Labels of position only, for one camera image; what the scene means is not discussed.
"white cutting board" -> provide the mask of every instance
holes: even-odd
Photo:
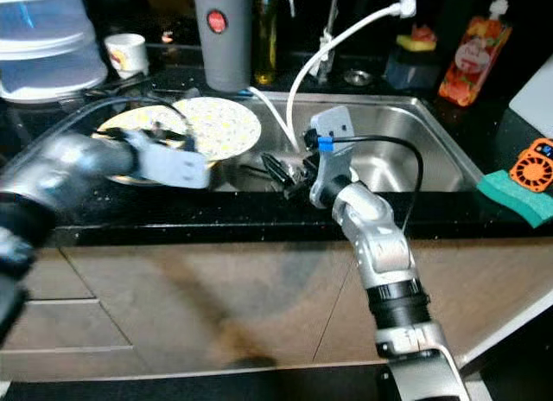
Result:
[[[522,87],[509,107],[544,136],[553,138],[553,56]]]

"black countertop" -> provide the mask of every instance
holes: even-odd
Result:
[[[283,74],[266,91],[287,91],[294,74]],[[152,86],[159,94],[178,98],[197,86],[208,94],[198,67],[166,67],[155,74]],[[420,98],[446,131],[486,174],[509,169],[518,153],[540,135],[508,109],[505,97],[482,97],[469,108],[459,108],[434,93],[395,92],[382,80],[362,91],[345,84],[317,86],[307,80],[303,92],[410,95]],[[2,155],[9,158],[26,143],[71,111],[78,102],[50,106],[0,103]],[[90,132],[101,118],[80,126]],[[398,224],[410,203],[409,193],[382,194],[393,207]],[[420,193],[407,229],[412,239],[497,238],[549,236],[551,224],[532,230],[512,211],[477,191]],[[286,201],[279,193],[219,193],[167,187],[137,188],[104,181],[70,214],[61,217],[52,245],[144,245],[225,241],[343,239],[329,211],[317,210],[306,200]]]

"stainless steel sink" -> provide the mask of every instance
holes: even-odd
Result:
[[[284,117],[287,93],[267,94]],[[263,173],[260,155],[271,153],[288,163],[292,171],[301,165],[302,155],[292,150],[277,121],[263,103],[256,99],[238,101],[259,118],[261,137],[248,152],[214,167],[212,189],[247,192],[274,190],[274,184]],[[349,109],[356,135],[400,137],[415,144],[424,160],[422,191],[470,190],[480,180],[482,174],[468,156],[424,105],[410,97],[298,94],[294,103],[298,141],[302,142],[302,133],[308,128],[313,115],[337,105],[345,105]],[[360,180],[375,192],[411,191],[415,186],[416,159],[400,145],[357,143],[353,168]]]

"stacked containers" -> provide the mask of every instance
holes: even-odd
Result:
[[[0,97],[55,101],[106,75],[82,0],[0,0]]]

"white tube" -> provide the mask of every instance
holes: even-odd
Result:
[[[360,29],[366,27],[369,23],[376,21],[377,19],[382,18],[384,16],[388,16],[388,15],[397,16],[400,14],[401,14],[400,3],[393,3],[389,7],[384,8],[383,10],[377,10],[376,12],[373,12],[369,16],[366,16],[359,22],[355,23],[354,25],[346,29],[336,38],[331,40],[327,45],[322,47],[317,53],[315,53],[315,55],[313,55],[309,59],[309,61],[303,66],[303,68],[297,74],[296,79],[294,80],[294,84],[292,84],[292,88],[290,88],[290,93],[288,95],[288,100],[286,102],[286,124],[288,125],[288,130],[291,134],[294,134],[294,125],[292,122],[292,106],[294,104],[294,97],[296,96],[296,93],[298,88],[300,87],[300,84],[302,83],[305,76],[308,74],[311,67],[324,54],[328,53],[329,51],[332,51],[336,46],[342,43],[345,39],[349,38],[351,35],[355,34]]]
[[[294,148],[294,150],[296,152],[299,152],[300,151],[300,146],[297,142],[297,139],[296,139],[296,135],[294,134],[294,131],[290,131],[290,129],[288,128],[288,126],[286,125],[286,123],[284,122],[284,119],[282,118],[282,116],[278,113],[275,105],[272,104],[272,102],[267,98],[267,96],[265,96],[262,92],[260,92],[256,87],[248,87],[248,90],[254,95],[256,96],[258,99],[260,99],[261,101],[263,101],[265,103],[265,105],[267,105],[267,107],[269,108],[270,112],[273,114],[273,116],[275,117],[276,121],[278,122],[278,124],[280,125],[281,129],[283,129],[283,132],[284,134],[286,135],[286,137],[288,138],[288,140],[290,141],[290,143],[292,144],[292,147]]]

